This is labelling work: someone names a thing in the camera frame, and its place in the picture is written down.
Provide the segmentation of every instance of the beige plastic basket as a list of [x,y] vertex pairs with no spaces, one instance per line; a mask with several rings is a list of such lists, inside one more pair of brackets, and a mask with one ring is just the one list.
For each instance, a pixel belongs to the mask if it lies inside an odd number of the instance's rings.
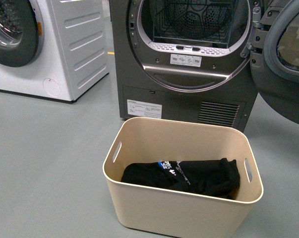
[[[237,161],[240,189],[236,200],[120,182],[132,163],[221,158]],[[103,172],[122,225],[174,237],[230,237],[263,195],[249,142],[229,127],[129,119],[110,148]]]

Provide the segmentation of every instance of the door hinge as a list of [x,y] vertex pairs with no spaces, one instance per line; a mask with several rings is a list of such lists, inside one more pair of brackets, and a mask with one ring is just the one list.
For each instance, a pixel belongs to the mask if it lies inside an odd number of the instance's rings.
[[253,8],[253,14],[252,14],[252,26],[250,29],[249,38],[247,40],[247,43],[242,50],[240,56],[242,58],[246,58],[251,50],[254,50],[255,47],[253,46],[253,42],[255,41],[255,32],[257,29],[261,29],[264,27],[263,24],[260,23],[260,20],[262,18],[261,8],[259,6]]

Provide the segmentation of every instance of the ventilation grille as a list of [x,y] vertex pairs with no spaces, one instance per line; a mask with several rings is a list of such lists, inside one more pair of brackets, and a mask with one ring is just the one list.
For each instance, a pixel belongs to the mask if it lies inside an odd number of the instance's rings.
[[233,127],[239,105],[201,102],[198,123]]

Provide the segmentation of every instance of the gray floor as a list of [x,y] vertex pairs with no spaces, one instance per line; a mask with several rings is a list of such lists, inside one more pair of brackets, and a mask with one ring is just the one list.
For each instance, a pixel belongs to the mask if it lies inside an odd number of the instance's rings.
[[[103,176],[123,123],[109,57],[110,75],[73,105],[0,93],[0,238],[162,237],[118,222]],[[258,96],[245,134],[264,196],[233,237],[299,238],[299,125]]]

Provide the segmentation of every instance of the warning label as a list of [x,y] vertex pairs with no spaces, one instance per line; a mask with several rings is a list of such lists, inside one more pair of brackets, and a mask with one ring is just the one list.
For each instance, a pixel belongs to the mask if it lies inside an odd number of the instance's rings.
[[127,110],[129,115],[161,119],[163,106],[128,99]]
[[171,54],[170,56],[170,64],[187,65],[193,67],[200,67],[201,60],[201,56],[185,56],[175,54]]

